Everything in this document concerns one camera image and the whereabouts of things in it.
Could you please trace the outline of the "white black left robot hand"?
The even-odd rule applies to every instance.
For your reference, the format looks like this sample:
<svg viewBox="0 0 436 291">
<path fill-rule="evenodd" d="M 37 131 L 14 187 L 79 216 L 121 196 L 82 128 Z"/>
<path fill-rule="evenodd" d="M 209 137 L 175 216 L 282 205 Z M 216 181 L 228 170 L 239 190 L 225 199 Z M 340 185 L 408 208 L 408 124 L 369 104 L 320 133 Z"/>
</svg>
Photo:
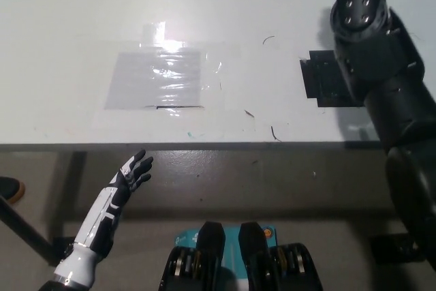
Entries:
<svg viewBox="0 0 436 291">
<path fill-rule="evenodd" d="M 151 178 L 153 158 L 141 150 L 130 157 L 116 172 L 89 209 L 74 240 L 105 258 L 114 242 L 123 207 L 131 195 Z"/>
</svg>

